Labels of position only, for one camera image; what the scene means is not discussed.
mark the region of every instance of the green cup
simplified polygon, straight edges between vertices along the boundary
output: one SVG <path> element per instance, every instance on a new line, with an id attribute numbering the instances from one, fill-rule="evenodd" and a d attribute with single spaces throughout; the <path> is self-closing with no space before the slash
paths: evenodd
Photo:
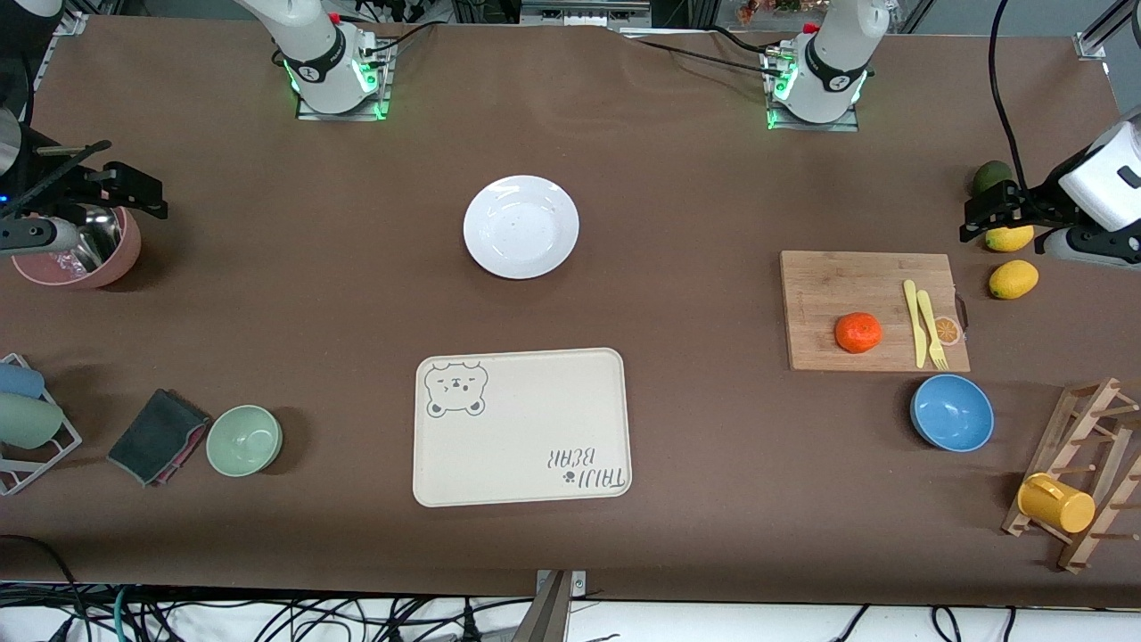
<path id="1" fill-rule="evenodd" d="M 0 392 L 0 441 L 31 450 L 59 431 L 64 412 L 54 404 Z"/>

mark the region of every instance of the pink bowl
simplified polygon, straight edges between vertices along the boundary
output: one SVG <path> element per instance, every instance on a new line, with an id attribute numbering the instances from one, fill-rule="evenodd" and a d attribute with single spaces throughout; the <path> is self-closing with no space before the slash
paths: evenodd
<path id="1" fill-rule="evenodd" d="M 122 229 L 119 246 L 95 271 L 78 274 L 70 252 L 25 253 L 11 257 L 16 270 L 40 285 L 62 290 L 86 290 L 114 283 L 130 270 L 139 258 L 143 237 L 135 217 L 124 208 L 115 208 L 115 219 Z"/>

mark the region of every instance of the brown table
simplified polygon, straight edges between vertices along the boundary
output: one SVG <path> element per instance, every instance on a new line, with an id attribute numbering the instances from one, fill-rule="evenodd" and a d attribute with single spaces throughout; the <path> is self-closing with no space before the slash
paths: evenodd
<path id="1" fill-rule="evenodd" d="M 81 580 L 525 594 L 535 569 L 572 568 L 623 599 L 1141 601 L 1135 545 L 1071 576 L 1049 537 L 998 531 L 1058 387 L 1139 374 L 1141 276 L 1026 251 L 1037 289 L 986 298 L 1005 257 L 956 229 L 966 177 L 1008 157 L 984 39 L 885 39 L 855 135 L 769 131 L 755 78 L 600 29 L 435 30 L 400 57 L 383 123 L 296 121 L 272 50 L 257 23 L 92 18 L 37 100 L 39 129 L 111 138 L 97 160 L 161 177 L 171 202 L 106 290 L 0 270 L 0 352 L 46 374 L 87 440 L 0 523 Z M 1066 39 L 1004 39 L 1000 73 L 1031 180 L 1116 116 Z M 468 257 L 461 219 L 524 172 L 574 196 L 582 234 L 552 274 L 508 282 Z M 950 254 L 992 442 L 925 446 L 919 377 L 790 372 L 782 249 Z M 630 493 L 415 503 L 422 359 L 585 347 L 625 359 Z M 155 388 L 215 416 L 273 409 L 281 458 L 232 480 L 200 449 L 140 489 L 104 456 Z M 15 546 L 0 576 L 54 577 Z"/>

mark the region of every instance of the wooden cutting board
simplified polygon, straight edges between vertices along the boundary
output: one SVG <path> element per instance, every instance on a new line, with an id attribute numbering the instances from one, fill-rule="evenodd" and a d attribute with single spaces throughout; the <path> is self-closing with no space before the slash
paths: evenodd
<path id="1" fill-rule="evenodd" d="M 936 317 L 958 318 L 950 262 L 942 253 L 780 252 L 788 361 L 793 371 L 919 373 L 904 281 L 931 295 Z M 883 342 L 864 355 L 836 346 L 836 319 L 868 311 L 880 319 Z M 944 347 L 953 373 L 969 373 L 966 342 Z M 928 357 L 922 372 L 936 372 Z"/>

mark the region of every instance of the teal cable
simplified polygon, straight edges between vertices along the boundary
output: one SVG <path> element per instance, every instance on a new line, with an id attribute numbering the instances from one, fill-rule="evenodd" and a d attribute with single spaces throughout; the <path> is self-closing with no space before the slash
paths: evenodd
<path id="1" fill-rule="evenodd" d="M 119 636 L 119 642 L 127 642 L 127 636 L 123 635 L 123 595 L 127 595 L 127 587 L 119 590 L 119 595 L 115 595 L 115 635 Z"/>

